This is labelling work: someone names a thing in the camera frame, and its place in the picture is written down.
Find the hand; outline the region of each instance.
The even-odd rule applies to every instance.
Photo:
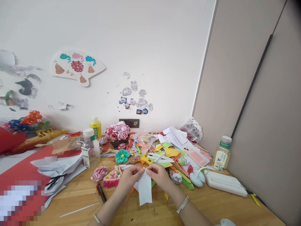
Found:
[[[140,168],[136,165],[126,168],[122,172],[116,189],[119,190],[120,193],[127,195],[134,184],[140,179],[140,177],[142,177],[144,171],[145,168]]]
[[[170,194],[171,189],[175,186],[169,178],[168,173],[162,165],[152,163],[146,170],[146,173],[162,188],[163,191]]]

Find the person's left hand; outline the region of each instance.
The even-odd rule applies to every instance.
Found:
[[[126,168],[122,172],[120,181],[116,189],[124,195],[127,195],[134,184],[140,179],[140,177],[142,177],[144,171],[145,168],[140,168],[136,165]]]

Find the yellow bottle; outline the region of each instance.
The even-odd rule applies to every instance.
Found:
[[[220,172],[224,172],[228,166],[230,159],[230,146],[232,138],[227,136],[222,136],[219,144],[219,148],[216,150],[212,167]]]
[[[98,120],[97,116],[92,117],[92,122],[90,123],[90,128],[94,130],[95,139],[101,138],[101,122]]]

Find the cat painting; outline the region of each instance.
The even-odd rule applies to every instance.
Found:
[[[27,99],[18,99],[15,98],[16,105],[20,108],[20,110],[28,110],[28,101]]]

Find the red chinese character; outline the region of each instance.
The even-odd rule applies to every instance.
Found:
[[[80,61],[72,61],[71,67],[76,72],[82,72],[84,68],[83,64]]]

